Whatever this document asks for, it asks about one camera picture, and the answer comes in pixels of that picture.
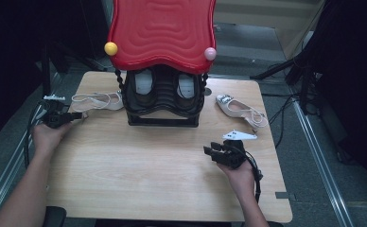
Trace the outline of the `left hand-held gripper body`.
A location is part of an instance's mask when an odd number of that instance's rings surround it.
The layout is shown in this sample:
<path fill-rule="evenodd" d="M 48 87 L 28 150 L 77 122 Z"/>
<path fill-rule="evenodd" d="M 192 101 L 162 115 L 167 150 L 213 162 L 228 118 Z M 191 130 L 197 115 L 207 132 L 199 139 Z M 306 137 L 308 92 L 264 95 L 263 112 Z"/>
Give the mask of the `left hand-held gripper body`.
<path fill-rule="evenodd" d="M 56 129 L 74 120 L 74 116 L 64 108 L 64 96 L 44 96 L 40 105 L 43 110 L 39 113 L 39 119 L 49 128 Z"/>

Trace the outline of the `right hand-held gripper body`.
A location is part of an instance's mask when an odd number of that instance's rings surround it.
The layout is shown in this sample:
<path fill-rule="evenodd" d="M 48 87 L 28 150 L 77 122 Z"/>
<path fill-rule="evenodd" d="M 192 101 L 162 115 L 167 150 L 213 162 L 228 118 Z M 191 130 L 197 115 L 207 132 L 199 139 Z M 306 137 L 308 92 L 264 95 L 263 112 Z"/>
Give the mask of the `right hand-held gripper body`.
<path fill-rule="evenodd" d="M 254 157 L 245 150 L 243 141 L 254 140 L 257 136 L 242 131 L 230 131 L 222 135 L 224 150 L 218 150 L 222 156 L 217 158 L 217 163 L 228 166 L 232 169 L 240 167 L 248 161 L 253 169 L 257 169 Z"/>

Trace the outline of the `white strappy heeled sandal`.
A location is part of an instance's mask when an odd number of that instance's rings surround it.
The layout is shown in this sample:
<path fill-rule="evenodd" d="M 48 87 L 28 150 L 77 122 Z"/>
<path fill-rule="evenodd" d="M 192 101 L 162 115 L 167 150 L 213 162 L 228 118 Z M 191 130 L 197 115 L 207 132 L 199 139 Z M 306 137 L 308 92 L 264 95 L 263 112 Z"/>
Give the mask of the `white strappy heeled sandal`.
<path fill-rule="evenodd" d="M 264 128 L 269 124 L 268 118 L 263 113 L 238 101 L 232 96 L 217 95 L 216 102 L 226 115 L 233 118 L 243 118 L 254 131 Z"/>
<path fill-rule="evenodd" d="M 70 110 L 82 114 L 83 118 L 88 118 L 96 111 L 119 111 L 124 107 L 122 96 L 118 92 L 76 94 L 71 100 Z"/>

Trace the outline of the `black leather shoe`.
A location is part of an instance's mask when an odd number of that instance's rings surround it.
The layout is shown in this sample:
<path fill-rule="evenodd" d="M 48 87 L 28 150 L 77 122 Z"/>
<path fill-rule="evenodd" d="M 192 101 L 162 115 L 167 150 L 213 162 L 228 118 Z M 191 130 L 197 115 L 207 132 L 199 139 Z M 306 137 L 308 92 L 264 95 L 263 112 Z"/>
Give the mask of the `black leather shoe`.
<path fill-rule="evenodd" d="M 192 75 L 179 74 L 176 79 L 176 102 L 188 109 L 194 105 L 196 99 L 196 79 Z"/>
<path fill-rule="evenodd" d="M 154 78 L 149 69 L 136 70 L 131 73 L 133 97 L 142 107 L 149 107 L 155 102 L 153 92 Z"/>

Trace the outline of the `red and black shoe rack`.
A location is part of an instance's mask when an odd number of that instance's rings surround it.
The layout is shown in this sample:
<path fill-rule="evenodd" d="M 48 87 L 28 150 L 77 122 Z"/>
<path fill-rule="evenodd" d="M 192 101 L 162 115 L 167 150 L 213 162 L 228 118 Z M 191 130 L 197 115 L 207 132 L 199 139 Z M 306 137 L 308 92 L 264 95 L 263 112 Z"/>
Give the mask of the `red and black shoe rack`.
<path fill-rule="evenodd" d="M 114 0 L 104 46 L 115 68 L 128 123 L 132 126 L 196 127 L 204 104 L 208 72 L 217 56 L 213 15 L 216 0 Z M 155 102 L 139 106 L 131 73 L 149 69 Z M 196 79 L 191 108 L 176 102 L 179 74 Z"/>

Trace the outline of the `person's left hand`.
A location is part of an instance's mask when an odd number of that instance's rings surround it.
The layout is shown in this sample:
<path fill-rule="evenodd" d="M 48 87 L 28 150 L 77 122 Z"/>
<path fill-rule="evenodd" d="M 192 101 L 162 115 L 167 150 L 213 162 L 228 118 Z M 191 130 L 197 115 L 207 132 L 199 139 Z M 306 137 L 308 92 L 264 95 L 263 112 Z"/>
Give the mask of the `person's left hand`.
<path fill-rule="evenodd" d="M 32 132 L 35 153 L 44 156 L 51 155 L 59 145 L 63 136 L 68 133 L 71 128 L 71 123 L 64 124 L 56 129 L 49 128 L 45 124 L 35 126 Z"/>

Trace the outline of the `person's right hand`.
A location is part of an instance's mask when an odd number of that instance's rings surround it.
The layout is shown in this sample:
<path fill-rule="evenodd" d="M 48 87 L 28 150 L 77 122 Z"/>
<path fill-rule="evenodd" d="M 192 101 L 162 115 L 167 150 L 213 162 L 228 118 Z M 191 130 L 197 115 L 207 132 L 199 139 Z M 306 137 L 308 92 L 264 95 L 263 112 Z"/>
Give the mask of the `person's right hand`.
<path fill-rule="evenodd" d="M 218 164 L 218 167 L 227 176 L 230 186 L 239 198 L 254 197 L 253 168 L 248 162 L 244 162 L 237 169 L 221 164 Z"/>

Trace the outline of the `black metal stand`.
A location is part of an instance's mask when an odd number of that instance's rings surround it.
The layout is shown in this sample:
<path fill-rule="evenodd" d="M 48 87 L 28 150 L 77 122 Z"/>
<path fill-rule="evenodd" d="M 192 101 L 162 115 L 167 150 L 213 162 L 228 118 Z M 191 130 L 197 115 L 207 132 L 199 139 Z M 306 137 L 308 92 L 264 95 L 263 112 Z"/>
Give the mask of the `black metal stand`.
<path fill-rule="evenodd" d="M 54 41 L 47 41 L 42 49 L 42 87 L 43 96 L 52 94 L 50 64 L 53 64 L 57 72 L 66 73 L 68 63 L 61 50 L 61 45 Z"/>

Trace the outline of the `grey tape strip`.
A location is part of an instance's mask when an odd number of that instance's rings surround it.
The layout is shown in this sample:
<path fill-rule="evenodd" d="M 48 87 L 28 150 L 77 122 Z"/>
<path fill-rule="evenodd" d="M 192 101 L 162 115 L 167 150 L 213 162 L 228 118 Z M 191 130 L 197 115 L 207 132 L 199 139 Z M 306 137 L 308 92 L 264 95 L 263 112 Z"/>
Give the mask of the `grey tape strip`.
<path fill-rule="evenodd" d="M 296 201 L 296 196 L 289 192 L 276 192 L 275 197 L 277 199 L 288 199 L 289 201 Z"/>

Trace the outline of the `black chair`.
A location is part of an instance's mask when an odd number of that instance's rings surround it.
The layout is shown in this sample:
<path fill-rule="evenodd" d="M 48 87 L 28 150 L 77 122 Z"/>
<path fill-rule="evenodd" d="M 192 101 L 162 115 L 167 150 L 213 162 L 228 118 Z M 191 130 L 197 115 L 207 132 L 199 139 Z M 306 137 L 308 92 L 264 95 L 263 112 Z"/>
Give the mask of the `black chair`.
<path fill-rule="evenodd" d="M 43 227 L 62 227 L 66 219 L 66 210 L 62 207 L 47 206 Z"/>

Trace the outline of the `black tripod stand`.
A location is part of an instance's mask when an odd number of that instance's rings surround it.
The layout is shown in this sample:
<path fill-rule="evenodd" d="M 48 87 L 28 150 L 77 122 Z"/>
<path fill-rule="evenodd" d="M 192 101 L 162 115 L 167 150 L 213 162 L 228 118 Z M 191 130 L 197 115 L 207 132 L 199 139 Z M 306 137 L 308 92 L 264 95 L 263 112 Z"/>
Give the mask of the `black tripod stand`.
<path fill-rule="evenodd" d="M 250 79 L 266 79 L 280 71 L 284 71 L 290 68 L 289 73 L 285 77 L 286 84 L 289 86 L 294 86 L 298 82 L 301 82 L 300 94 L 299 94 L 299 105 L 304 114 L 309 114 L 307 109 L 307 99 L 309 85 L 311 84 L 311 79 L 313 75 L 312 71 L 312 57 L 313 50 L 311 47 L 305 47 L 298 55 L 295 57 L 284 61 L 271 69 L 267 70 L 256 76 L 250 76 Z"/>

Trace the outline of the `dark curtain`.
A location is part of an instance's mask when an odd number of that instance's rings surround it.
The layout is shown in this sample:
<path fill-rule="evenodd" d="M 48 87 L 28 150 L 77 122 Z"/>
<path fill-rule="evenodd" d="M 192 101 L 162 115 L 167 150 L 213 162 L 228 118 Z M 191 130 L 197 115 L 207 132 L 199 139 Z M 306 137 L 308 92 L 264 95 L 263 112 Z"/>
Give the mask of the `dark curtain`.
<path fill-rule="evenodd" d="M 367 0 L 327 0 L 316 33 L 317 87 L 346 131 L 339 146 L 367 169 Z"/>

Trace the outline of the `metal floor rail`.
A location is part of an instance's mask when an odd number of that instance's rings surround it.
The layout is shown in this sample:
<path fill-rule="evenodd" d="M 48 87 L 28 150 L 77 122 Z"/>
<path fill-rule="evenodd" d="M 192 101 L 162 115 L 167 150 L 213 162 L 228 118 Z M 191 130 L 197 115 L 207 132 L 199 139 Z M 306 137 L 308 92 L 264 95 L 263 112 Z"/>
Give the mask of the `metal floor rail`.
<path fill-rule="evenodd" d="M 43 97 L 42 87 L 34 91 L 0 131 L 0 207 L 9 191 L 25 172 L 24 147 L 29 116 Z"/>
<path fill-rule="evenodd" d="M 337 182 L 331 172 L 331 169 L 325 159 L 323 150 L 318 142 L 316 134 L 311 126 L 308 117 L 303 113 L 300 104 L 294 104 L 294 110 L 305 134 L 308 146 L 312 153 L 316 167 L 323 181 L 326 194 L 330 200 L 331 206 L 337 218 L 340 227 L 355 227 L 350 216 L 348 207 L 343 199 Z"/>

